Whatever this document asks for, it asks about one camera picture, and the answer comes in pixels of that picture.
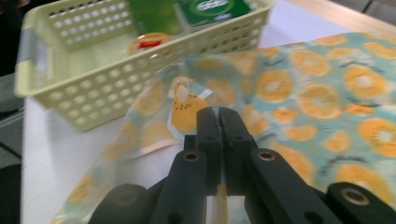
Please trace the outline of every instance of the light green basket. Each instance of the light green basket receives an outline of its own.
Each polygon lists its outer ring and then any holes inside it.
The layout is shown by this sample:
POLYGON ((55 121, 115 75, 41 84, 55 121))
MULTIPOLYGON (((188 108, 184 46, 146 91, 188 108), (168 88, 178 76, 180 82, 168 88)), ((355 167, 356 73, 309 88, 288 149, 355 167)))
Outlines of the light green basket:
POLYGON ((16 94, 33 96, 81 131, 124 115, 145 82, 191 55, 254 49, 272 0, 159 47, 128 56, 136 38, 128 2, 64 0, 26 14, 17 64, 16 94))

